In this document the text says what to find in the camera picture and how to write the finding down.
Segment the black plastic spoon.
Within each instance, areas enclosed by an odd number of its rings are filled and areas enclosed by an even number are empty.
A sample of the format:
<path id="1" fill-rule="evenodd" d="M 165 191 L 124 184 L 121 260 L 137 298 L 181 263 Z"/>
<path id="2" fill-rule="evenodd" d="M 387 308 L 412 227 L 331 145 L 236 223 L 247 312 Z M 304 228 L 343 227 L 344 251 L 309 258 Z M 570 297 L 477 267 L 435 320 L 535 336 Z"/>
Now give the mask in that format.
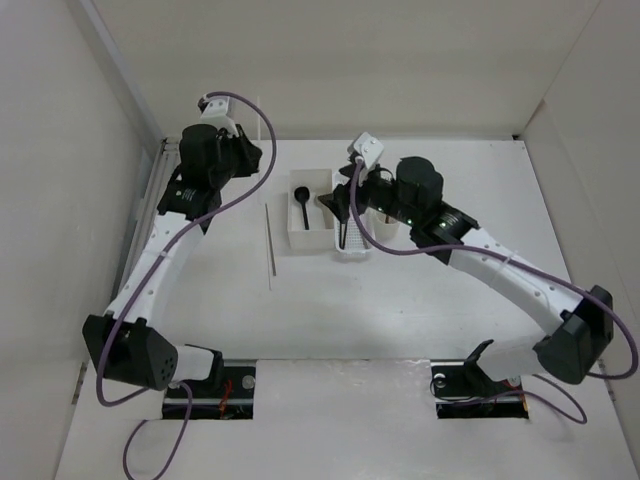
<path id="1" fill-rule="evenodd" d="M 307 211 L 307 203 L 310 200 L 310 196 L 311 196 L 310 190 L 306 186 L 298 186 L 294 190 L 294 199 L 300 205 L 302 218 L 303 218 L 303 225 L 306 231 L 310 229 L 309 217 L 308 217 L 308 211 Z"/>

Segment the beige plastic spoon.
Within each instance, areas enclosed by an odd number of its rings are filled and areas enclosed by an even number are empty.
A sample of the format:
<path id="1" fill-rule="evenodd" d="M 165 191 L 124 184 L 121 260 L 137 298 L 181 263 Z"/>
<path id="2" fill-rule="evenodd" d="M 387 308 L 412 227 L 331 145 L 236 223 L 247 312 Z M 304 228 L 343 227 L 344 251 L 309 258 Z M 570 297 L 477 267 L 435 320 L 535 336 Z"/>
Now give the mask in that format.
<path id="1" fill-rule="evenodd" d="M 315 205 L 322 212 L 323 224 L 326 230 L 332 230 L 334 228 L 334 220 L 333 220 L 334 215 L 328 206 L 331 200 L 332 200 L 331 193 L 318 194 L 314 200 Z"/>

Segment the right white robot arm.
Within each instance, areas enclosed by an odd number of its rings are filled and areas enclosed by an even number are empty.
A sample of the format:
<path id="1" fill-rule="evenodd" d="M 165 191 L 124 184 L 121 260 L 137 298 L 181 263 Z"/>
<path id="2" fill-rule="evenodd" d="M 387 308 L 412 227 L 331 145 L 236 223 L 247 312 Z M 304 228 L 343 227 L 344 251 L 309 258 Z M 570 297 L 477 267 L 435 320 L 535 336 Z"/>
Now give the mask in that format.
<path id="1" fill-rule="evenodd" d="M 564 383 L 581 383 L 613 338 L 613 320 L 601 309 L 612 304 L 609 292 L 594 286 L 584 298 L 533 274 L 529 262 L 443 201 L 444 179 L 429 160 L 405 157 L 393 178 L 383 172 L 377 166 L 357 186 L 338 184 L 319 201 L 342 223 L 353 211 L 372 209 L 408 225 L 417 247 L 431 248 L 444 265 L 484 283 L 540 329 L 502 345 L 484 342 L 463 369 L 465 386 L 484 394 L 509 377 L 541 372 Z"/>

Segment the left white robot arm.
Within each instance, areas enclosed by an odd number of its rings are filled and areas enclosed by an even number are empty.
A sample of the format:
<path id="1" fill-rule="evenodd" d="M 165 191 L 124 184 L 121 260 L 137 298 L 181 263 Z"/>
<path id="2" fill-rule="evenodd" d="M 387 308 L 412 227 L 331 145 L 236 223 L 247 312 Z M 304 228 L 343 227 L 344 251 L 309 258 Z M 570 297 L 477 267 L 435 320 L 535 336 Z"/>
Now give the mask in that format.
<path id="1" fill-rule="evenodd" d="M 222 188 L 257 173 L 262 152 L 241 128 L 230 133 L 196 124 L 184 129 L 179 155 L 125 286 L 103 315 L 87 317 L 82 334 L 106 379 L 151 390 L 189 380 L 209 397 L 223 387 L 221 353 L 172 344 L 161 333 L 164 311 L 180 271 L 208 230 L 210 213 L 221 206 Z"/>

